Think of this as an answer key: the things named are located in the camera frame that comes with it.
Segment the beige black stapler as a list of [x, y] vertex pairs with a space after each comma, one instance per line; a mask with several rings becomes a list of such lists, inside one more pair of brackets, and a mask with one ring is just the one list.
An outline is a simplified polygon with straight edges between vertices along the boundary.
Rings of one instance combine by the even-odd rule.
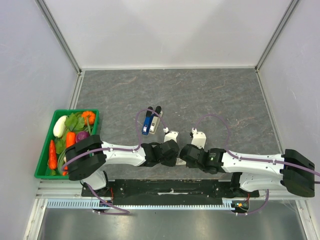
[[160, 118], [159, 118], [159, 116], [162, 117], [162, 115], [163, 115], [162, 107], [158, 105], [158, 106], [155, 108], [155, 112], [157, 113], [157, 115], [156, 115], [155, 113], [153, 113], [153, 114], [151, 115], [152, 121], [151, 121], [151, 123], [150, 123], [150, 128], [149, 128], [149, 133], [150, 133], [150, 134], [155, 134], [156, 131], [157, 131], [157, 128], [158, 128], [159, 123], [160, 123], [160, 121], [161, 121]]

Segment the blue stapler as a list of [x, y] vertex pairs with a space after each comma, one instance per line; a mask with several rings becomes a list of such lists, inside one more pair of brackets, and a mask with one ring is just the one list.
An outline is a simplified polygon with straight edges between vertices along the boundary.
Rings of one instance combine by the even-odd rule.
[[145, 114], [145, 119], [142, 127], [141, 133], [143, 135], [148, 135], [151, 127], [151, 123], [153, 120], [153, 112], [152, 111], [147, 111]]

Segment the staple box with red mark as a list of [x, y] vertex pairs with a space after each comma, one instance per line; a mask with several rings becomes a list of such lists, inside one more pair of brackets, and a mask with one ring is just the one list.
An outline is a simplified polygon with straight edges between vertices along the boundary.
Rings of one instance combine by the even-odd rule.
[[185, 166], [186, 162], [184, 160], [180, 159], [180, 158], [177, 158], [175, 165], [176, 166]]

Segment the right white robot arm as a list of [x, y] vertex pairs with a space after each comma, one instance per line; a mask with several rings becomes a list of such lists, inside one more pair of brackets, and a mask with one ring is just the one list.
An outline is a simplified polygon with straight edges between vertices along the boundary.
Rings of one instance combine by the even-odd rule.
[[188, 168], [212, 175], [231, 173], [229, 191], [235, 197], [257, 190], [287, 190], [303, 198], [315, 196], [315, 165], [294, 149], [286, 149], [283, 154], [256, 155], [222, 148], [206, 151], [187, 144], [179, 157]]

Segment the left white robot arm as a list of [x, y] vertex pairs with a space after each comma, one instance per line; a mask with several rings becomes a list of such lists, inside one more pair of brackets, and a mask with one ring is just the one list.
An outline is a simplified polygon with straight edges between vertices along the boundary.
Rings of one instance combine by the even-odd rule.
[[83, 181], [98, 196], [106, 196], [110, 192], [110, 184], [103, 166], [153, 167], [162, 164], [174, 167], [180, 152], [177, 137], [177, 131], [170, 131], [165, 134], [162, 143], [127, 146], [107, 143], [98, 134], [94, 134], [65, 150], [68, 179]]

